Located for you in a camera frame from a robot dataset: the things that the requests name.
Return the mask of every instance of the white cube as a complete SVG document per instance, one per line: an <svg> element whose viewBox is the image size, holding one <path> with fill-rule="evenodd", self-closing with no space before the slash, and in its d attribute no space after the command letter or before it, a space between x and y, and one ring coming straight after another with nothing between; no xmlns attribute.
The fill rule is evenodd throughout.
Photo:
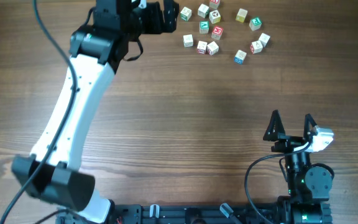
<svg viewBox="0 0 358 224"><path fill-rule="evenodd" d="M221 21L221 15L218 10L212 11L209 13L209 20L212 24L218 23Z"/></svg>
<svg viewBox="0 0 358 224"><path fill-rule="evenodd" d="M199 41L197 45L197 53L205 54L207 42Z"/></svg>
<svg viewBox="0 0 358 224"><path fill-rule="evenodd" d="M261 43L260 40L254 41L253 43L251 43L251 46L250 46L251 52L252 52L253 54L256 54L256 53L261 52L262 49L263 49L263 47L264 47L264 46L262 45L262 43Z"/></svg>
<svg viewBox="0 0 358 224"><path fill-rule="evenodd" d="M247 56L247 53L243 52L242 50L239 50L239 51L237 51L236 56L234 57L234 62L242 65L246 56Z"/></svg>
<svg viewBox="0 0 358 224"><path fill-rule="evenodd" d="M236 20L239 22L244 22L246 20L247 14L248 11L246 11L245 9L240 9L237 13Z"/></svg>
<svg viewBox="0 0 358 224"><path fill-rule="evenodd" d="M213 9L218 9L221 0L209 0L209 6Z"/></svg>
<svg viewBox="0 0 358 224"><path fill-rule="evenodd" d="M193 35L184 35L183 36L183 43L185 47L192 47L193 46Z"/></svg>
<svg viewBox="0 0 358 224"><path fill-rule="evenodd" d="M267 34L262 33L259 37L260 42L264 47L266 47L267 42L269 41L270 36Z"/></svg>
<svg viewBox="0 0 358 224"><path fill-rule="evenodd" d="M198 8L198 15L202 18L205 18L209 13L209 7L207 5L201 4Z"/></svg>
<svg viewBox="0 0 358 224"><path fill-rule="evenodd" d="M212 41L206 46L206 50L210 55L214 55L218 52L219 46L215 43L215 41Z"/></svg>
<svg viewBox="0 0 358 224"><path fill-rule="evenodd" d="M201 21L200 22L200 34L207 34L209 32L209 22Z"/></svg>
<svg viewBox="0 0 358 224"><path fill-rule="evenodd" d="M212 38L216 40L220 40L223 34L223 28L222 27L214 27L214 30L212 31Z"/></svg>
<svg viewBox="0 0 358 224"><path fill-rule="evenodd" d="M259 29L262 26L262 21L259 17L255 17L249 21L249 27L251 27L252 31Z"/></svg>
<svg viewBox="0 0 358 224"><path fill-rule="evenodd" d="M184 20L184 21L189 21L190 17L191 17L191 9L184 7L181 12L180 12L180 17Z"/></svg>

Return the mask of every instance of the small cube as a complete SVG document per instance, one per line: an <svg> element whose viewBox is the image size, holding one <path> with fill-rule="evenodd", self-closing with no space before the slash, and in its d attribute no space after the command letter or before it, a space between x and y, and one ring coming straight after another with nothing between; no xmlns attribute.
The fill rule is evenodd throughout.
<svg viewBox="0 0 358 224"><path fill-rule="evenodd" d="M210 55L214 55L218 52L219 46L215 43L215 41L212 41L206 46L206 50Z"/></svg>
<svg viewBox="0 0 358 224"><path fill-rule="evenodd" d="M193 46L193 35L184 35L183 36L183 43L185 47L192 47Z"/></svg>
<svg viewBox="0 0 358 224"><path fill-rule="evenodd" d="M191 17L191 9L184 7L181 12L180 12L180 17L184 20L184 21L189 21L190 17Z"/></svg>
<svg viewBox="0 0 358 224"><path fill-rule="evenodd" d="M209 22L201 21L200 22L200 34L207 34L209 32Z"/></svg>
<svg viewBox="0 0 358 224"><path fill-rule="evenodd" d="M212 38L216 40L220 40L223 34L223 28L222 27L214 27L214 30L212 31Z"/></svg>
<svg viewBox="0 0 358 224"><path fill-rule="evenodd" d="M213 9L218 9L221 0L209 0L209 6Z"/></svg>
<svg viewBox="0 0 358 224"><path fill-rule="evenodd" d="M253 43L251 43L251 46L250 46L251 52L252 52L253 54L256 54L256 53L261 52L262 49L263 49L263 47L264 47L264 46L262 45L262 43L261 43L260 40L254 41Z"/></svg>
<svg viewBox="0 0 358 224"><path fill-rule="evenodd" d="M244 22L246 20L248 11L246 11L245 9L240 9L239 12L237 13L237 17L236 20L239 22Z"/></svg>
<svg viewBox="0 0 358 224"><path fill-rule="evenodd" d="M209 13L209 7L207 5L201 4L198 8L198 15L202 18L205 18Z"/></svg>
<svg viewBox="0 0 358 224"><path fill-rule="evenodd" d="M249 27L251 27L252 31L255 31L259 29L262 26L262 21L259 19L259 17L255 17L249 21Z"/></svg>
<svg viewBox="0 0 358 224"><path fill-rule="evenodd" d="M239 50L239 51L237 51L236 56L234 57L234 62L242 65L246 56L247 56L247 53L243 52L242 50Z"/></svg>
<svg viewBox="0 0 358 224"><path fill-rule="evenodd" d="M270 36L267 34L262 33L259 37L260 42L264 47L266 47L267 42L269 41Z"/></svg>
<svg viewBox="0 0 358 224"><path fill-rule="evenodd" d="M218 23L221 21L221 15L218 12L218 10L212 11L211 13L209 13L209 20L211 21L212 24Z"/></svg>
<svg viewBox="0 0 358 224"><path fill-rule="evenodd" d="M205 54L207 42L199 41L197 45L197 53Z"/></svg>

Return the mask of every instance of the dice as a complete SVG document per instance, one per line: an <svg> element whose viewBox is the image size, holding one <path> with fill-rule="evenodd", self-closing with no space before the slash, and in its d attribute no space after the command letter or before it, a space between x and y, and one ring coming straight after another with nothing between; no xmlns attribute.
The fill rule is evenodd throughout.
<svg viewBox="0 0 358 224"><path fill-rule="evenodd" d="M189 21L190 17L191 17L191 9L184 7L181 12L180 12L180 17L184 20L184 21Z"/></svg>
<svg viewBox="0 0 358 224"><path fill-rule="evenodd" d="M214 27L214 30L212 31L212 38L216 40L220 40L223 34L223 28L222 27Z"/></svg>
<svg viewBox="0 0 358 224"><path fill-rule="evenodd" d="M251 27L252 31L255 31L259 29L262 26L262 21L259 19L259 17L255 17L249 21L249 27Z"/></svg>
<svg viewBox="0 0 358 224"><path fill-rule="evenodd" d="M242 50L239 50L239 51L237 51L236 56L234 57L234 62L242 65L246 56L247 56L247 53L243 52Z"/></svg>
<svg viewBox="0 0 358 224"><path fill-rule="evenodd" d="M198 15L202 18L205 18L209 13L209 7L207 5L201 4L198 8Z"/></svg>
<svg viewBox="0 0 358 224"><path fill-rule="evenodd" d="M183 43L185 47L192 47L193 46L193 35L184 35L183 36Z"/></svg>
<svg viewBox="0 0 358 224"><path fill-rule="evenodd" d="M212 11L209 13L209 20L212 24L218 23L221 21L221 15L218 10Z"/></svg>
<svg viewBox="0 0 358 224"><path fill-rule="evenodd" d="M261 43L260 40L254 41L253 43L251 43L251 46L250 46L251 52L252 52L253 54L256 54L256 53L261 52L262 49L263 49L263 47L264 47L264 46L262 45L262 43Z"/></svg>
<svg viewBox="0 0 358 224"><path fill-rule="evenodd" d="M209 0L209 6L213 9L218 9L221 0Z"/></svg>
<svg viewBox="0 0 358 224"><path fill-rule="evenodd" d="M200 22L200 34L207 34L209 32L209 22L201 21Z"/></svg>
<svg viewBox="0 0 358 224"><path fill-rule="evenodd" d="M207 42L199 41L197 45L197 53L205 54Z"/></svg>
<svg viewBox="0 0 358 224"><path fill-rule="evenodd" d="M245 9L240 9L237 13L236 20L239 22L244 22L246 20L247 14L248 11L246 11Z"/></svg>
<svg viewBox="0 0 358 224"><path fill-rule="evenodd" d="M219 46L215 43L215 41L212 41L206 46L206 50L210 55L214 55L218 52Z"/></svg>
<svg viewBox="0 0 358 224"><path fill-rule="evenodd" d="M267 34L262 33L259 37L260 42L264 47L266 47L267 42L269 41L270 36Z"/></svg>

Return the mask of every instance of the wood grain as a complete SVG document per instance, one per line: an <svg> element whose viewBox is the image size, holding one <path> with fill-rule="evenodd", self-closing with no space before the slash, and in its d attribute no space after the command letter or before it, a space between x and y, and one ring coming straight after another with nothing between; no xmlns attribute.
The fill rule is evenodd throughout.
<svg viewBox="0 0 358 224"><path fill-rule="evenodd" d="M203 1L174 34L143 35L144 54L122 62L86 139L81 171L97 177L116 203L148 205L244 203L244 174L270 154L262 136L279 109L288 134L301 135L304 115L336 134L312 155L336 171L330 203L335 223L358 223L358 1L230 0L219 7L224 35L219 53L185 49L182 35L198 33ZM94 1L41 1L40 13L65 50ZM263 21L251 32L235 21L240 7ZM265 32L268 47L252 55ZM237 50L244 65L233 62ZM136 45L129 55L137 54ZM10 166L40 137L65 78L66 65L39 30L28 1L0 1L0 216L19 189ZM257 202L287 193L277 160L251 172ZM8 223L32 223L55 209L24 195Z"/></svg>

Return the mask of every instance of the wooden table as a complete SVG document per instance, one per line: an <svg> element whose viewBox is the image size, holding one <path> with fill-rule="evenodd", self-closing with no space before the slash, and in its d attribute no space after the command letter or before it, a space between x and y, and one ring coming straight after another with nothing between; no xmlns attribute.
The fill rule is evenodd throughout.
<svg viewBox="0 0 358 224"><path fill-rule="evenodd" d="M243 181L251 162L271 154L262 136L279 109L288 134L300 136L305 114L334 130L335 141L312 162L336 172L330 203L335 223L358 223L358 1L225 0L219 53L199 55L182 36L198 33L197 8L174 34L143 35L144 54L122 62L86 138L82 172L97 178L116 203L247 202ZM42 1L40 13L67 51L94 1ZM240 7L247 22L235 21ZM252 32L250 17L262 28ZM249 45L265 32L268 47ZM248 55L233 62L237 50ZM129 55L138 53L131 44ZM55 106L67 66L41 33L32 5L0 0L0 216L19 189L14 154L27 155ZM273 202L287 185L271 159L250 176L256 202ZM23 196L8 223L32 223L54 210Z"/></svg>

